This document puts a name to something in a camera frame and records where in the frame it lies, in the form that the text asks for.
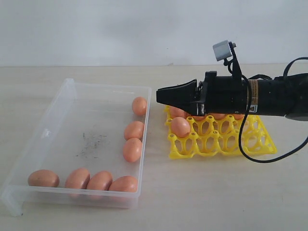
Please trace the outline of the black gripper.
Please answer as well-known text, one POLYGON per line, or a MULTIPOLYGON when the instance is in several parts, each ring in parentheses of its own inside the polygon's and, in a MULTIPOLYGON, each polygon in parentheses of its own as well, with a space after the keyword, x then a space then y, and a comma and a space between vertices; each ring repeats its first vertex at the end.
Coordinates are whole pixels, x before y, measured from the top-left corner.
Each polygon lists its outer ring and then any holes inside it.
POLYGON ((224 64, 230 76, 218 76, 217 71, 205 72, 204 81, 199 83, 198 88, 194 79, 158 89, 156 102, 198 116, 209 113, 245 114, 250 100, 249 81, 242 75, 236 56, 229 61, 224 59, 224 64))

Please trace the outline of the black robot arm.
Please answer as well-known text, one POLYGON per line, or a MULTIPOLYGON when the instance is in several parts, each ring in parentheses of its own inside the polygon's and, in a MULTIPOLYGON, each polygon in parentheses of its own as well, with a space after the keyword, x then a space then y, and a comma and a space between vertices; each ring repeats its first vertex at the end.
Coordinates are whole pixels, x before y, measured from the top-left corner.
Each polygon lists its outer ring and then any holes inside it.
POLYGON ((158 103, 179 108, 192 116, 206 114, 240 114, 285 116, 288 119, 308 119, 308 75, 288 75, 288 65, 282 76, 270 78, 258 74, 244 80, 237 59, 224 60, 231 76, 205 73, 204 81, 196 79, 158 89, 158 103))

